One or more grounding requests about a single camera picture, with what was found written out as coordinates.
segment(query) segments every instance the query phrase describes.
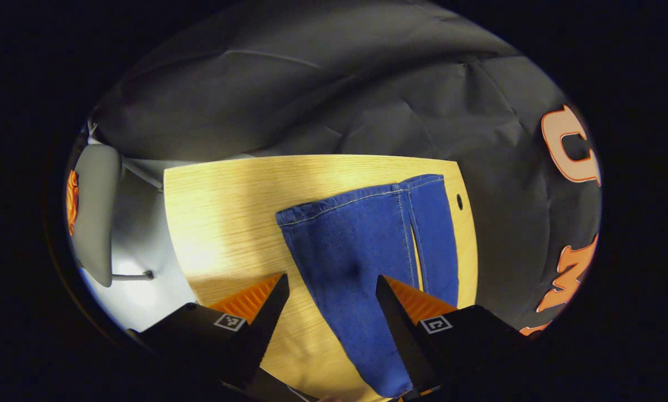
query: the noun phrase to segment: chair leg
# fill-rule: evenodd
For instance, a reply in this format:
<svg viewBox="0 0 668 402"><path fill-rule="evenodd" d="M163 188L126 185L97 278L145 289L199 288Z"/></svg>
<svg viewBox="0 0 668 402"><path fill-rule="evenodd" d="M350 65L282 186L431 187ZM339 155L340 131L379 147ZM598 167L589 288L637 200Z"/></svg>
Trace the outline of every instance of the chair leg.
<svg viewBox="0 0 668 402"><path fill-rule="evenodd" d="M153 178L152 176L148 175L145 170L137 167L134 165L132 162L128 160L123 160L123 167L127 168L127 170L130 170L133 172L134 175L139 176L139 178L143 179L148 183L149 185L152 185L154 188L158 189L158 193L163 192L163 184L158 181L158 179Z"/></svg>
<svg viewBox="0 0 668 402"><path fill-rule="evenodd" d="M152 280L153 272L151 270L143 272L142 275L118 275L113 274L113 280Z"/></svg>

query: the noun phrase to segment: jeans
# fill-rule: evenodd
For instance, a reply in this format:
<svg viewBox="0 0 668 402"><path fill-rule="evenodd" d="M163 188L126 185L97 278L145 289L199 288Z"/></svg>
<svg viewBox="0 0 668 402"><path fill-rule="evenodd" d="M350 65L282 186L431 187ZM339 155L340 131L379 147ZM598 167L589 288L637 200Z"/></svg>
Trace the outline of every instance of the jeans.
<svg viewBox="0 0 668 402"><path fill-rule="evenodd" d="M379 274L457 303L457 257L441 175L370 186L277 213L277 223L319 312L360 376L395 398L411 389L375 296Z"/></svg>

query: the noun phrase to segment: orange object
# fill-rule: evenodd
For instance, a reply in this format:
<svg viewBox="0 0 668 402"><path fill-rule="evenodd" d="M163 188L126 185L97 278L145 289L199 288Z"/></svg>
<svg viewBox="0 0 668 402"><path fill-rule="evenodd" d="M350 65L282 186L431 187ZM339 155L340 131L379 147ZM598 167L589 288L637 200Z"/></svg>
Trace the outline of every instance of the orange object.
<svg viewBox="0 0 668 402"><path fill-rule="evenodd" d="M68 217L68 231L73 236L73 225L78 214L78 175L71 171L66 183L66 216Z"/></svg>
<svg viewBox="0 0 668 402"><path fill-rule="evenodd" d="M418 321L426 320L426 318L438 317L439 315L457 310L457 308L449 303L434 298L428 293L421 292L386 275L384 277L396 295L396 298L398 298L399 303L406 310L408 318L413 321L413 325L418 325Z"/></svg>
<svg viewBox="0 0 668 402"><path fill-rule="evenodd" d="M222 311L222 313L245 318L247 323L251 324L280 277L282 277L282 274L265 279L245 290L240 290L234 295L229 295L209 307L213 310Z"/></svg>

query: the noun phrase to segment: chair backrest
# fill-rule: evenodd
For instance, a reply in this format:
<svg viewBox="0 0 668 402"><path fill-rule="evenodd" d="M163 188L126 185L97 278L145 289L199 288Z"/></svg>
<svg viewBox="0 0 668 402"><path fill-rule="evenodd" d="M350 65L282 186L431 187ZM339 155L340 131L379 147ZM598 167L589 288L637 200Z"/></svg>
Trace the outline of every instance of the chair backrest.
<svg viewBox="0 0 668 402"><path fill-rule="evenodd" d="M78 209L73 241L76 258L101 285L112 280L110 232L120 155L107 145L88 145L76 162Z"/></svg>

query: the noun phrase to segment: wooden table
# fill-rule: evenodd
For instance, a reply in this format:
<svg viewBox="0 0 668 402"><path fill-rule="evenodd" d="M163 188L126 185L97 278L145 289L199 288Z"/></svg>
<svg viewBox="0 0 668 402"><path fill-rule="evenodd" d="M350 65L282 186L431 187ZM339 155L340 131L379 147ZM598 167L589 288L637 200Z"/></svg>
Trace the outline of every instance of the wooden table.
<svg viewBox="0 0 668 402"><path fill-rule="evenodd" d="M478 251L457 163L373 155L298 155L165 170L165 208L180 267L202 305L287 272L290 298L261 367L315 396L385 400L359 376L309 294L275 213L365 186L443 175L459 259L459 303L475 303ZM462 209L457 203L461 196Z"/></svg>

